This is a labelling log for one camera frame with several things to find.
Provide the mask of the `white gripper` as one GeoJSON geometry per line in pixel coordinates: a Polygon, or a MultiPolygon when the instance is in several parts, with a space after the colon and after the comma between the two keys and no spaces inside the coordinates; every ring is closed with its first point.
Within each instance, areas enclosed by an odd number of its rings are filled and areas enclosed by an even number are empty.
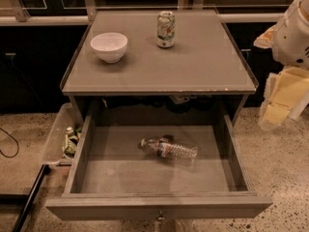
{"type": "Polygon", "coordinates": [[[272,48],[273,59],[287,65],[269,74],[260,108],[260,128],[274,130],[287,119],[296,120],[309,104],[309,70],[298,68],[309,67],[309,0],[294,0],[253,45],[272,48]]]}

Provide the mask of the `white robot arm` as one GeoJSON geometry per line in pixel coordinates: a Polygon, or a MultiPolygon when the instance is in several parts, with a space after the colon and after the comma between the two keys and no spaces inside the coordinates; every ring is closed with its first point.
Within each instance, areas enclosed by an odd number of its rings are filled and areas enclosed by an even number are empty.
{"type": "Polygon", "coordinates": [[[296,119],[308,104],[309,93],[309,0],[294,0],[277,23],[254,42],[270,48],[273,59],[283,65],[267,78],[259,126],[271,131],[287,118],[296,119]]]}

